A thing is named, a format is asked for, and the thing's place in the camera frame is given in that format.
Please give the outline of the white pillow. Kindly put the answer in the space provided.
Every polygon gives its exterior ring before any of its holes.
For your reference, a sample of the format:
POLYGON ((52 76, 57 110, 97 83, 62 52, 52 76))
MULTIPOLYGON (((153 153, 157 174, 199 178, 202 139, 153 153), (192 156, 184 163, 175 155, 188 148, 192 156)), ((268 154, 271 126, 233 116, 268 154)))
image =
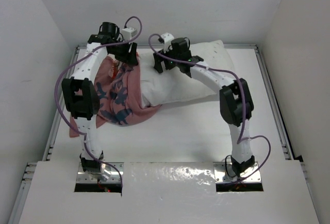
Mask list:
MULTIPOLYGON (((192 55, 200 56, 215 69, 234 71, 232 59, 222 40, 197 43, 190 46, 192 55)), ((151 49, 138 50, 140 61, 140 89, 143 107, 206 98, 216 93, 203 83, 188 77, 175 67, 159 74, 154 69, 151 49)))

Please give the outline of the red and pink pillowcase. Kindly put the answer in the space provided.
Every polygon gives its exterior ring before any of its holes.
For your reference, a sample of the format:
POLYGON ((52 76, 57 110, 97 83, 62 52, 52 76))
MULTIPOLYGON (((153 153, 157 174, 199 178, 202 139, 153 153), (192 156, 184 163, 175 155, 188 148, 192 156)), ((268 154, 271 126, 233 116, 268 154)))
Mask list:
POLYGON ((160 105, 143 106, 140 78, 139 65, 116 67, 110 56, 103 59, 94 81, 100 99, 97 128, 105 123, 135 125, 151 118, 159 110, 160 105))

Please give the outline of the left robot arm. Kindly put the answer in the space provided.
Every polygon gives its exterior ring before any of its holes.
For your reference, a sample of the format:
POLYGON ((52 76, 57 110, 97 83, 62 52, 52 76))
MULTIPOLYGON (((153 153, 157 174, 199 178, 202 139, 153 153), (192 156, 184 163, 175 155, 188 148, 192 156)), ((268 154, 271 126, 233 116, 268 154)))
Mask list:
POLYGON ((119 29, 114 23, 102 23, 98 33, 88 40, 84 60, 70 78, 62 80, 65 107, 75 120, 81 137, 80 161, 85 172, 102 172, 103 150, 98 145, 96 133, 96 115, 101 105, 94 87, 97 72, 109 54, 120 62, 136 66, 137 44, 134 39, 140 33, 140 30, 127 25, 119 29))

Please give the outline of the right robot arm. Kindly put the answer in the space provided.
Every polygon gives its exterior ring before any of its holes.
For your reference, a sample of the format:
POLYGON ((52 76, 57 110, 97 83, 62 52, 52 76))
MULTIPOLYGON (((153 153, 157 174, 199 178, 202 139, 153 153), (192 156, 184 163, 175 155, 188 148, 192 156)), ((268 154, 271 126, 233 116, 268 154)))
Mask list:
POLYGON ((246 80, 232 71, 212 68, 204 58, 192 55, 188 38, 174 38, 169 33, 157 35, 157 38, 163 45, 162 50, 154 51, 154 68, 158 73, 179 68, 181 73, 219 95, 220 114, 229 126, 232 140, 232 170, 240 177, 255 163, 246 124, 254 104, 246 80))

